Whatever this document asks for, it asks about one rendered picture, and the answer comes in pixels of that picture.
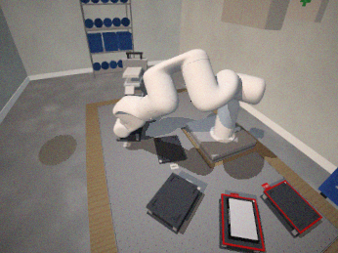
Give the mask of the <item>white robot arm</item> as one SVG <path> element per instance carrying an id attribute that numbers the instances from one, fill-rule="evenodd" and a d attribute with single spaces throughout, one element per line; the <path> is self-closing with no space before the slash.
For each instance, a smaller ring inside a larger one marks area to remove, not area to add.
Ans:
<path id="1" fill-rule="evenodd" d="M 239 102 L 256 105 L 266 90 L 265 80 L 259 77 L 235 73 L 229 69 L 215 75 L 208 54 L 200 49 L 191 50 L 159 63 L 144 73 L 148 92 L 146 96 L 135 96 L 135 87 L 125 86 L 125 97 L 113 108 L 113 115 L 117 118 L 114 134 L 126 138 L 147 121 L 176 111 L 179 97 L 172 74 L 179 71 L 183 74 L 195 108 L 203 112 L 218 109 L 210 135 L 221 143 L 233 141 L 234 132 L 240 130 L 240 127 L 234 126 L 240 110 Z"/>

